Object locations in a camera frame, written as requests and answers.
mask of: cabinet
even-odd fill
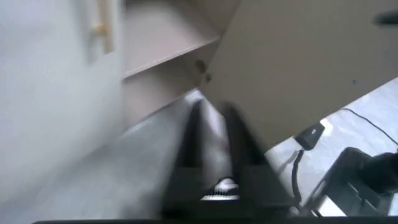
[[[175,62],[187,71],[188,78],[196,80],[192,88],[198,87],[216,107],[224,101],[234,103],[265,147],[300,132],[398,74],[398,29],[374,23],[378,14],[397,9],[396,1],[217,2],[184,2],[192,9],[184,10],[184,15],[203,16],[218,28],[221,39],[206,45],[216,40],[215,32],[198,29],[195,33],[203,31],[201,36],[206,37],[200,40],[207,40],[199,43],[206,46]],[[159,11],[175,12],[167,7]],[[184,29],[196,28],[185,27],[187,22],[184,26],[181,21],[171,22]],[[197,60],[206,63],[205,73],[195,74]],[[153,65],[162,61],[153,60]]]

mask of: black cable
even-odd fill
[[[301,149],[298,152],[298,155],[293,162],[293,169],[292,169],[292,189],[293,189],[295,204],[299,211],[301,210],[300,202],[301,202],[302,198],[301,198],[301,194],[300,194],[299,185],[297,183],[297,172],[299,171],[299,163],[300,163],[303,155],[304,155],[304,150]]]
[[[383,129],[379,128],[377,125],[375,125],[372,121],[370,121],[369,119],[365,118],[364,116],[361,116],[359,114],[357,114],[355,111],[349,109],[349,108],[342,108],[341,110],[346,110],[349,111],[353,114],[355,114],[356,116],[364,119],[365,121],[367,121],[369,124],[371,124],[372,126],[374,126],[375,128],[377,128],[379,131],[381,131],[382,133],[384,133],[391,141],[393,141],[397,146],[398,146],[398,142],[395,141],[392,137],[390,137],[390,135],[388,135]]]

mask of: black device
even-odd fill
[[[296,135],[294,139],[305,149],[311,150],[317,144],[319,138],[321,137],[325,127],[318,122],[302,131],[300,134]]]

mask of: power cord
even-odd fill
[[[369,124],[371,124],[372,126],[374,126],[375,128],[377,128],[379,131],[381,131],[383,134],[385,134],[392,142],[394,142],[397,146],[398,146],[398,142],[395,141],[390,135],[388,135],[383,129],[379,128],[377,125],[375,125],[372,121],[370,121],[369,119],[365,118],[364,116],[361,116],[359,114],[357,114],[355,111],[349,109],[349,108],[342,108],[341,110],[346,110],[349,111],[353,114],[355,114],[357,117],[364,119],[365,121],[367,121]]]

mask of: cabinet shelf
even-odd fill
[[[124,15],[124,76],[137,74],[218,38],[214,28],[185,1],[129,1]]]

